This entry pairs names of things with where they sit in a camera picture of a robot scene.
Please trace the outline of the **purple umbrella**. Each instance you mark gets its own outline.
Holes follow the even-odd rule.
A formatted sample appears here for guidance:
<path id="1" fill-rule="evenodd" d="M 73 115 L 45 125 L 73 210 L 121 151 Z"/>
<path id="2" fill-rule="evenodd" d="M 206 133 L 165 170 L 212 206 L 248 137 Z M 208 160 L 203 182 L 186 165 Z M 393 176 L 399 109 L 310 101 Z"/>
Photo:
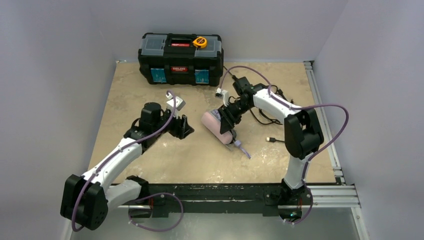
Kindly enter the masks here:
<path id="1" fill-rule="evenodd" d="M 221 115 L 217 109 L 211 110 L 210 113 L 221 123 L 223 122 L 221 119 Z M 230 129 L 228 133 L 231 134 L 231 141 L 229 143 L 225 143 L 226 146 L 233 144 L 236 148 L 240 149 L 249 159 L 251 159 L 251 155 L 246 151 L 246 149 L 242 146 L 240 140 L 237 140 L 237 132 L 234 129 Z"/>

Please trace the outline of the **pink umbrella case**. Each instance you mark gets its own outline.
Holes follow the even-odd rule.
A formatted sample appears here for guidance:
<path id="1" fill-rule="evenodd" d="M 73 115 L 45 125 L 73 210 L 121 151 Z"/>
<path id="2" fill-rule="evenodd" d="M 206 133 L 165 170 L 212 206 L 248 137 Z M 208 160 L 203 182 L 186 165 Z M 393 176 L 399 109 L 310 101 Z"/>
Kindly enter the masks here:
<path id="1" fill-rule="evenodd" d="M 205 112 L 201 117 L 201 123 L 224 145 L 230 145 L 235 142 L 235 135 L 233 132 L 227 131 L 220 133 L 221 130 L 221 116 L 217 109 Z"/>

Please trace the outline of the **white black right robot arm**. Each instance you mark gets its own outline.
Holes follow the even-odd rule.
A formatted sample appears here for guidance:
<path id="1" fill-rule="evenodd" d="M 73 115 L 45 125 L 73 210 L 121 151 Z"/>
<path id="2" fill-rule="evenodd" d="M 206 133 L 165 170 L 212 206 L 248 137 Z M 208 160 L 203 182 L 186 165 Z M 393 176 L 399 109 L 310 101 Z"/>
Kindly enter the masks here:
<path id="1" fill-rule="evenodd" d="M 282 179 L 279 199 L 289 201 L 301 195 L 305 187 L 307 157 L 316 153 L 324 142 L 324 136 L 314 109 L 301 109 L 271 92 L 262 83 L 252 85 L 247 78 L 238 78 L 232 84 L 238 98 L 230 102 L 228 92 L 218 88 L 215 96 L 222 99 L 218 108 L 220 121 L 218 132 L 231 133 L 242 115 L 252 108 L 271 114 L 283 126 L 284 144 L 289 153 L 287 172 Z"/>

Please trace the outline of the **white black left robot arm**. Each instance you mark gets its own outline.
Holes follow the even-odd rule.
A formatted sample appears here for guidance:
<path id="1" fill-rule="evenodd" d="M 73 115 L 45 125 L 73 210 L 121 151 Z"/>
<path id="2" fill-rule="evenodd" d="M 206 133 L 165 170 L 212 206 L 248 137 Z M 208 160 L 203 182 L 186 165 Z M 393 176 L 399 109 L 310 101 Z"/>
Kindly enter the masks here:
<path id="1" fill-rule="evenodd" d="M 156 194 L 150 193 L 147 180 L 131 175 L 118 185 L 113 182 L 163 134 L 182 140 L 195 131 L 187 116 L 178 114 L 185 104 L 180 97 L 168 100 L 166 109 L 157 102 L 146 103 L 111 153 L 82 175 L 72 174 L 66 179 L 60 215 L 71 221 L 73 231 L 96 230 L 110 210 L 125 203 L 153 204 L 151 199 Z"/>

